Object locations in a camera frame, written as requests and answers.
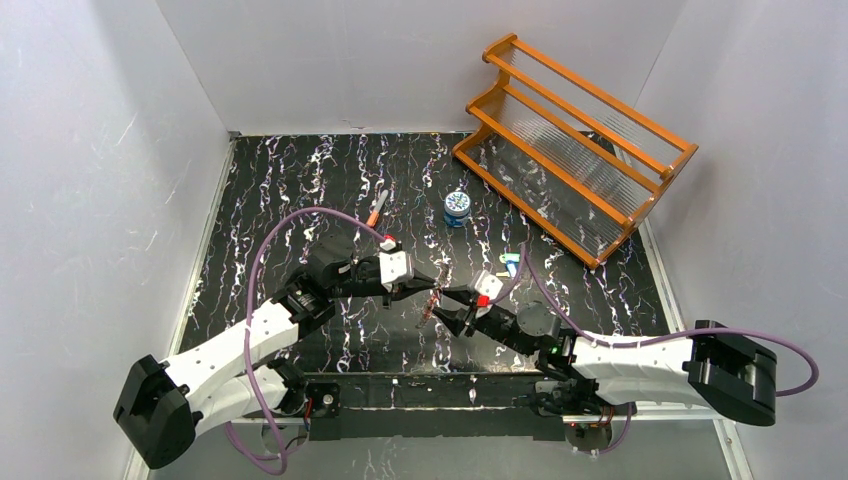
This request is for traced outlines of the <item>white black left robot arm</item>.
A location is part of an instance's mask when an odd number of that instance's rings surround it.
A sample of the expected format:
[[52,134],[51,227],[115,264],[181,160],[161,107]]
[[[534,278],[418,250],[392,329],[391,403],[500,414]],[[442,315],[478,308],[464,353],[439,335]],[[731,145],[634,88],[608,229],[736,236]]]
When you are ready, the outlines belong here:
[[329,236],[244,320],[182,353],[134,362],[113,418],[146,466],[160,469],[201,434],[245,414],[294,414],[318,401],[276,352],[320,330],[339,298],[378,297],[389,306],[435,285],[391,239],[357,259],[351,240]]

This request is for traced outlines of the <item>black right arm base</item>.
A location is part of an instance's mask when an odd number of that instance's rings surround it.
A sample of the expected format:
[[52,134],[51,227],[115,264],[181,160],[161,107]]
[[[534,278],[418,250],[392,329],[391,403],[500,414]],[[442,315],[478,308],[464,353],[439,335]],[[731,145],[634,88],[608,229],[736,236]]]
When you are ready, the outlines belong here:
[[595,384],[589,380],[538,381],[514,405],[542,418],[577,417],[563,425],[565,440],[578,452],[599,453],[611,446],[616,408],[595,394]]

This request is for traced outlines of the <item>blue tagged key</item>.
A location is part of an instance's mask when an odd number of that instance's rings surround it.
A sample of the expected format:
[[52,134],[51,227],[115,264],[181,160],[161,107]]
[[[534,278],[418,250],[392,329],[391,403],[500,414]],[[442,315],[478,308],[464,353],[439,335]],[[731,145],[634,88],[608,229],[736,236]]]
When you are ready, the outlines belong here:
[[496,275],[501,278],[513,279],[518,275],[518,267],[519,264],[516,262],[506,262],[504,264],[504,269],[500,272],[497,272]]

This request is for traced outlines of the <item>green tagged key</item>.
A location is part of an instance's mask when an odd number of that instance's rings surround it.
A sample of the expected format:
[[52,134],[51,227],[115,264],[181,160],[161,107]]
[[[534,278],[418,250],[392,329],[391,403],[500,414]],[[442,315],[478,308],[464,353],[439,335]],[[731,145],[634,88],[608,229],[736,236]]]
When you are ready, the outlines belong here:
[[521,261],[521,255],[519,253],[505,253],[499,256],[499,261],[503,264],[508,263],[519,263]]

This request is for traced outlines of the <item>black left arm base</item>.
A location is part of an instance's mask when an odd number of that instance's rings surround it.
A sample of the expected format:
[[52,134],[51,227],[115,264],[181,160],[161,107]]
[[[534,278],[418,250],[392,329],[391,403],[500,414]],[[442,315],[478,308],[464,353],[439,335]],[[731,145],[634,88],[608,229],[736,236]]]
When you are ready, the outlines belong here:
[[301,382],[287,389],[277,410],[284,416],[335,418],[341,410],[340,385],[329,381]]

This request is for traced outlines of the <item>red handled spiked keyring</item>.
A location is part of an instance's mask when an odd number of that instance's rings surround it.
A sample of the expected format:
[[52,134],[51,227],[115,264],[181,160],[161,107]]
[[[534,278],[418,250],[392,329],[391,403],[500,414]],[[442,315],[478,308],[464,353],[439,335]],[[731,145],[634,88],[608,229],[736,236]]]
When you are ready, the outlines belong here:
[[433,317],[434,310],[439,306],[443,287],[443,282],[437,282],[434,288],[431,290],[430,296],[422,310],[421,316],[415,325],[416,329],[423,329]]

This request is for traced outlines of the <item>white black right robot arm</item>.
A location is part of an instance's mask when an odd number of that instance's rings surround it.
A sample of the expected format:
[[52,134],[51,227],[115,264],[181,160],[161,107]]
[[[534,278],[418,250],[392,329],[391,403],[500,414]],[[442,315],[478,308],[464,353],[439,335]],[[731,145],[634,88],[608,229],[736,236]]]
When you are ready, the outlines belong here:
[[535,357],[546,377],[573,384],[566,400],[574,408],[678,403],[707,407],[747,425],[776,422],[776,355],[716,322],[699,321],[699,334],[665,342],[580,335],[539,301],[513,313],[478,293],[445,294],[461,308],[436,307],[433,314],[453,335],[481,333]]

